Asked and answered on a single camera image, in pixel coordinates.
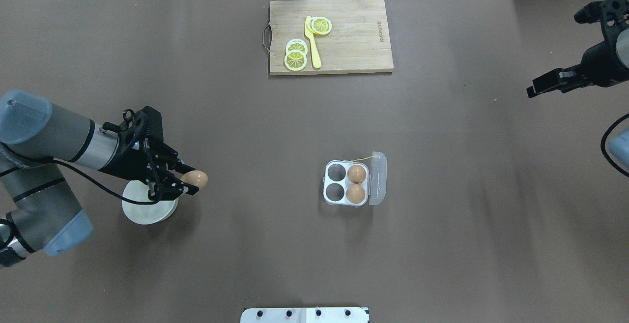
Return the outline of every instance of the cutting board handle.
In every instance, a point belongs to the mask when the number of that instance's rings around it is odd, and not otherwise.
[[[267,30],[269,31],[269,45],[267,46]],[[273,38],[273,32],[271,31],[271,20],[267,23],[266,27],[262,30],[262,46],[267,50],[269,55],[271,55],[271,39]]]

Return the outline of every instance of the clear plastic lid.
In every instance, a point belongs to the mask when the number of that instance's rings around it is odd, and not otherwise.
[[[43,97],[12,90],[0,98],[0,141],[21,144],[37,135],[52,115],[52,103]]]
[[[371,153],[370,205],[378,205],[387,194],[387,157],[382,152]]]

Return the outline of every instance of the yellow knife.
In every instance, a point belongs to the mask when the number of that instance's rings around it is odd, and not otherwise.
[[[319,57],[319,51],[316,49],[315,35],[308,29],[309,22],[310,16],[306,17],[306,22],[304,23],[304,35],[310,41],[310,56],[313,59],[313,67],[321,68],[321,58]]]

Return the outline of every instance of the knife handle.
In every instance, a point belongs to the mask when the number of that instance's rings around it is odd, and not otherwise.
[[[316,49],[315,39],[308,39],[310,41],[310,56],[313,59],[313,67],[321,68],[321,58],[319,57],[319,50]]]

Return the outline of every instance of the yellow string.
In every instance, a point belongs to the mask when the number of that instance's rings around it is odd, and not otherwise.
[[[365,157],[364,159],[355,159],[352,162],[358,162],[359,160],[366,160],[366,159],[372,159],[373,156],[369,156],[369,157]]]

